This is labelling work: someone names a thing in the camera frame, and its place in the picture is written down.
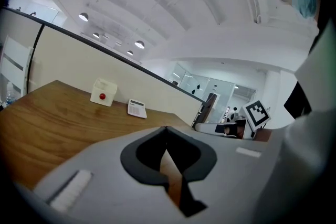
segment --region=ceiling light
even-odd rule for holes
[[[134,44],[138,46],[140,49],[145,48],[145,44],[141,40],[136,41]]]
[[[84,22],[87,22],[89,20],[89,15],[85,12],[78,15],[79,18],[81,18]]]

